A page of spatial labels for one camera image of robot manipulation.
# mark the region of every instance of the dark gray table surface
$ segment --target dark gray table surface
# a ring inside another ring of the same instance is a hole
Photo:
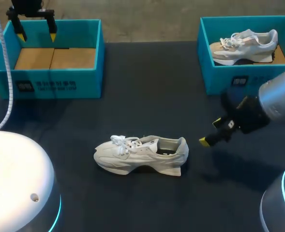
[[[0,99],[0,121],[6,108]],[[4,130],[50,156],[64,232],[261,232],[261,196],[285,168],[285,124],[203,148],[222,113],[205,94],[196,42],[107,43],[101,99],[15,101]],[[111,135],[185,137],[182,176],[104,171],[93,153]]]

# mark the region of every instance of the blue plastic bin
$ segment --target blue plastic bin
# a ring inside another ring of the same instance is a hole
[[[257,94],[264,82],[285,71],[285,65],[281,64],[214,65],[209,44],[247,29],[254,32],[277,30],[279,45],[285,56],[285,16],[203,17],[200,19],[197,52],[207,94],[221,94],[234,83],[241,83],[238,86],[244,94]]]
[[[73,99],[101,96],[105,44],[100,20],[56,20],[58,32],[54,43],[45,20],[21,23],[28,38],[26,42],[21,41],[14,33],[11,21],[4,30],[15,99]],[[14,70],[22,48],[96,48],[94,68]],[[18,88],[21,83],[28,87],[31,85],[30,91],[21,91]],[[0,95],[4,99],[9,97],[1,44]]]

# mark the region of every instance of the sneaker sole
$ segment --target sneaker sole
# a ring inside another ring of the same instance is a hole
[[[128,173],[130,173],[131,171],[133,171],[135,168],[128,168],[128,167],[124,167],[124,168],[107,168],[104,167],[100,164],[98,164],[98,166],[102,167],[103,169],[105,169],[108,172],[111,173],[115,173],[118,175],[127,175]],[[165,174],[165,175],[173,175],[173,176],[181,176],[181,167],[178,168],[167,168],[161,165],[156,165],[156,166],[150,166],[152,167],[155,171],[161,173],[161,174]]]
[[[249,56],[249,57],[242,57],[242,58],[231,59],[231,60],[213,59],[213,61],[217,62],[219,64],[230,66],[230,65],[234,65],[240,59],[248,59],[248,60],[251,60],[251,61],[257,62],[257,63],[270,63],[273,61],[272,60],[272,54],[270,54],[270,55],[253,55],[253,56]]]

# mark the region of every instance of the white cable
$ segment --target white cable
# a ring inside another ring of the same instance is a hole
[[[7,48],[6,48],[5,38],[3,36],[1,24],[0,24],[0,42],[1,42],[1,46],[2,46],[3,58],[4,58],[4,61],[5,61],[5,66],[6,66],[7,76],[8,76],[8,86],[9,86],[8,110],[7,110],[5,118],[0,123],[0,129],[1,129],[6,124],[6,122],[9,119],[11,111],[12,111],[12,105],[13,105],[13,86],[12,86],[10,64],[9,64],[9,58],[8,58],[8,54],[7,54]]]

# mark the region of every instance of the white sneaker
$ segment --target white sneaker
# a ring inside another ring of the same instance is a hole
[[[96,147],[94,159],[109,172],[127,175],[147,165],[166,175],[181,176],[189,148],[184,138],[165,139],[157,136],[125,138],[111,136],[111,141]]]
[[[268,33],[255,33],[250,29],[234,33],[230,38],[220,39],[210,45],[212,58],[223,65],[233,65],[240,59],[254,62],[272,62],[272,53],[277,47],[278,33],[271,30]]]

